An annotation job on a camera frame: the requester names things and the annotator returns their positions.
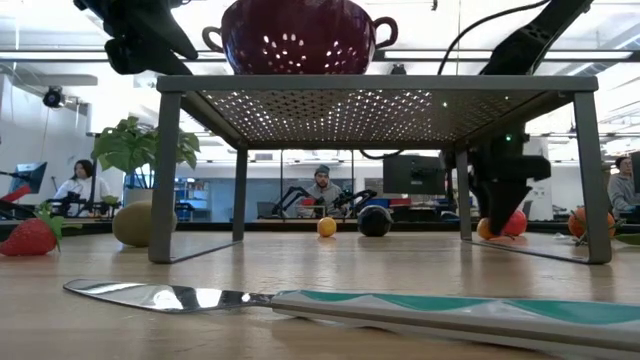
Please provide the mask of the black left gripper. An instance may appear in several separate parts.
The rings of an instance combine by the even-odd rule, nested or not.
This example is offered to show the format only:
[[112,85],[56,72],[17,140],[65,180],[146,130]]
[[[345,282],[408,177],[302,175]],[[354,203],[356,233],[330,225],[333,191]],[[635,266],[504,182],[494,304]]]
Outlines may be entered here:
[[[80,11],[89,10],[101,19],[104,31],[114,38],[105,43],[104,49],[117,73],[134,75],[153,71],[163,75],[191,75],[191,70],[173,52],[189,60],[197,59],[198,52],[171,12],[190,2],[73,0],[73,5]],[[118,39],[125,35],[151,37],[164,46],[154,41]]]

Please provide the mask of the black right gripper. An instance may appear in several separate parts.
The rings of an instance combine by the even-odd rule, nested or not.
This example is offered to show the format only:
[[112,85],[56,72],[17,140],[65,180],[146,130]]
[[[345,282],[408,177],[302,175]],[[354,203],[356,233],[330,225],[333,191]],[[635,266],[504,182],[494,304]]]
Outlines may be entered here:
[[541,181],[551,176],[551,164],[543,155],[525,155],[530,136],[523,130],[499,134],[468,149],[473,188],[483,192],[481,213],[489,230],[500,235],[510,216],[528,195],[528,179]]

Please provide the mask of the round red fruit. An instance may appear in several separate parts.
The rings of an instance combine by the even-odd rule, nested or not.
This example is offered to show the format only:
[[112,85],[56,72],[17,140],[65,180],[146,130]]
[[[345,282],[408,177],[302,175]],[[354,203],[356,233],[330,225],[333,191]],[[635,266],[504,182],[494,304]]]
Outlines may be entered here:
[[502,234],[506,236],[520,236],[526,231],[528,220],[522,210],[515,210],[508,222],[502,229]]

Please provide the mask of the orange apricot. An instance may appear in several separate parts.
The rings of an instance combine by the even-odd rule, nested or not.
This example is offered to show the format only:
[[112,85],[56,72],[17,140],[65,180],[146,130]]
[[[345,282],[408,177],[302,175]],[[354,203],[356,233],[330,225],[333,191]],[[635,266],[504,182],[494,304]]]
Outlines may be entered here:
[[476,232],[483,240],[491,240],[497,237],[497,235],[491,231],[490,220],[487,217],[479,220]]

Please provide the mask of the orange tangerine with leaves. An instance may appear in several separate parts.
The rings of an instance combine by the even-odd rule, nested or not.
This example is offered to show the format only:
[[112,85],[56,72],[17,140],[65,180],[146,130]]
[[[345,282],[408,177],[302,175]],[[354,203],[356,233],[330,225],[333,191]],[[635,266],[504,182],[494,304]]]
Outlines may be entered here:
[[[610,240],[617,240],[627,245],[640,246],[640,233],[617,234],[617,231],[625,224],[624,220],[615,220],[612,214],[608,214],[607,221]],[[568,230],[574,236],[574,243],[577,247],[586,246],[589,242],[586,225],[585,209],[577,207],[571,212],[568,220]]]

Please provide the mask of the black plum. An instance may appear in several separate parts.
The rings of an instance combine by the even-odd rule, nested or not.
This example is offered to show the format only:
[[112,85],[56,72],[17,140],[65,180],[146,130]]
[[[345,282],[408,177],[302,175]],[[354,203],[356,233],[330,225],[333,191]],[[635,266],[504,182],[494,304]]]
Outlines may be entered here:
[[379,205],[368,205],[358,214],[358,231],[366,237],[382,237],[391,229],[393,219],[390,212]]

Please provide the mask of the brown green kiwi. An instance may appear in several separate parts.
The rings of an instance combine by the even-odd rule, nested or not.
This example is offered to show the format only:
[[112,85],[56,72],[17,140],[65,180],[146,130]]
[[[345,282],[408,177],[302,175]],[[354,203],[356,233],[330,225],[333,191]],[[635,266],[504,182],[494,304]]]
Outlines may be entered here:
[[138,201],[120,209],[112,221],[112,232],[124,245],[146,248],[151,241],[152,202]]

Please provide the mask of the red strawberry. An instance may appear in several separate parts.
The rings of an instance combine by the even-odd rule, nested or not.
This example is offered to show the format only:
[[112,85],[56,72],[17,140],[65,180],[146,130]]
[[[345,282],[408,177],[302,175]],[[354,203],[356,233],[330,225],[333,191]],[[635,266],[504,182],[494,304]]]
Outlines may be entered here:
[[4,256],[39,256],[60,249],[62,230],[82,227],[67,224],[63,216],[54,215],[50,203],[42,203],[29,218],[15,227],[8,238],[0,243],[0,254]]

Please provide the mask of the black monitor back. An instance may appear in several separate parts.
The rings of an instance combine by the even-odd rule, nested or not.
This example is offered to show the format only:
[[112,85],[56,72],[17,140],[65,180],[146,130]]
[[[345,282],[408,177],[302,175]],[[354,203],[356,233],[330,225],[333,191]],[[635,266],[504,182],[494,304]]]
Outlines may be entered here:
[[446,171],[438,157],[398,155],[383,160],[383,191],[445,195]]

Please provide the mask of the green plant in white pot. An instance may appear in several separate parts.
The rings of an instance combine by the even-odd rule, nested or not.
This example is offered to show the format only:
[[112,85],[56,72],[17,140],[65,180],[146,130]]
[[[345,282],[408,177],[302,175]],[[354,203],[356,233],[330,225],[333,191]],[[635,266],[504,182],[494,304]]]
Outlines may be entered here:
[[103,170],[116,168],[125,174],[123,201],[129,206],[152,201],[162,150],[159,130],[130,116],[98,135],[92,157]]

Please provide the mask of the person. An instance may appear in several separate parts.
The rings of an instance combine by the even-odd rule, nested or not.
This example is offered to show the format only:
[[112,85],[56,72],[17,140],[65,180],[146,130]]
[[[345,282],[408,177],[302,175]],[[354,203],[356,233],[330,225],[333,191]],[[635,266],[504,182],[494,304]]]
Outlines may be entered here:
[[610,176],[607,193],[613,216],[619,218],[623,213],[635,211],[640,205],[640,195],[635,192],[631,158],[619,157],[615,166],[618,172]]
[[327,205],[326,214],[331,217],[342,217],[345,207],[336,208],[333,201],[342,193],[342,189],[330,180],[330,168],[324,164],[320,165],[314,173],[315,183],[308,187],[306,191],[316,200],[323,199]]
[[103,178],[98,177],[93,181],[93,163],[88,159],[78,160],[74,165],[73,176],[64,181],[54,195],[54,199],[62,199],[73,192],[81,199],[89,199],[94,194],[95,201],[101,201],[106,196],[111,196],[108,184]]

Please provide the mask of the purple plastic colander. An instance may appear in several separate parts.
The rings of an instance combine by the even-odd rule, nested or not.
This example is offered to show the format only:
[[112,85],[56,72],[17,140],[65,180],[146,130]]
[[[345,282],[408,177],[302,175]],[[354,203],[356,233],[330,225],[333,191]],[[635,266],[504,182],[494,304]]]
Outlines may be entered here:
[[236,75],[361,75],[398,35],[351,0],[236,0],[201,32]]

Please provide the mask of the grey perforated metal shelf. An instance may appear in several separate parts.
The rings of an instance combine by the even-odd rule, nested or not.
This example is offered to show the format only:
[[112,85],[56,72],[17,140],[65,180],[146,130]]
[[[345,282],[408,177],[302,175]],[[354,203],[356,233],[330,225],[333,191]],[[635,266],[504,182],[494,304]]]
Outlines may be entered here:
[[[156,264],[173,264],[185,260],[185,255],[172,252],[173,186],[178,141],[178,121],[181,111],[187,111],[202,125],[220,135],[237,151],[232,223],[233,244],[241,242],[245,230],[245,200],[248,153],[256,149],[314,149],[312,141],[255,141],[233,128],[227,117],[210,101],[206,91],[425,91],[442,99],[443,111],[434,124],[447,125],[469,122],[481,113],[491,98],[505,95],[508,111],[489,116],[485,125],[468,128],[450,140],[349,140],[331,141],[337,149],[446,149],[456,154],[456,165],[467,162],[467,147],[480,144],[508,126],[522,125],[566,104],[572,104],[576,118],[576,138],[579,149],[585,229],[589,235],[589,256],[586,265],[604,265],[612,259],[607,222],[607,196],[602,190],[601,152],[596,119],[594,93],[598,81],[594,77],[571,76],[435,76],[435,75],[234,75],[234,76],[161,76],[157,89],[161,94],[159,110],[159,166],[155,179],[157,189],[152,199],[152,238],[148,258]],[[479,96],[482,105],[465,106],[461,115],[447,110],[456,101]]]

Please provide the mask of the dark tilted monitor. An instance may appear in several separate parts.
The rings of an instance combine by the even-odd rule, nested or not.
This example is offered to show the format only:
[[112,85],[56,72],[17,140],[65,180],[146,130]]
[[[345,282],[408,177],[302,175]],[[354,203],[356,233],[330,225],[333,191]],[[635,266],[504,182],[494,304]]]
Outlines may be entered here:
[[15,192],[27,186],[30,194],[40,191],[46,171],[47,162],[17,164],[12,174],[9,191]]

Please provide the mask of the black aluminium table frame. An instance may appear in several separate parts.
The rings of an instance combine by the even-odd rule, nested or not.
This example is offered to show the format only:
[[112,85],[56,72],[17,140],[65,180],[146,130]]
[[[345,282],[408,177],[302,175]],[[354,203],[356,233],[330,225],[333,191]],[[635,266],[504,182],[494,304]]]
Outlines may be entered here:
[[[17,226],[17,222],[0,221],[0,240],[4,240],[9,233]],[[186,232],[228,232],[232,230],[232,223],[210,223],[210,222],[179,222],[177,231]],[[315,232],[317,227],[316,221],[291,221],[283,222],[281,220],[262,221],[246,223],[244,230],[246,232]],[[391,226],[394,232],[459,232],[460,226],[458,222],[396,222]],[[527,231],[533,233],[568,234],[568,225],[562,222],[529,222]],[[112,224],[110,222],[89,221],[81,224],[80,228],[65,228],[64,236],[78,236],[89,234],[107,234],[112,232]],[[627,224],[621,226],[617,234],[635,234],[640,233],[639,224]]]

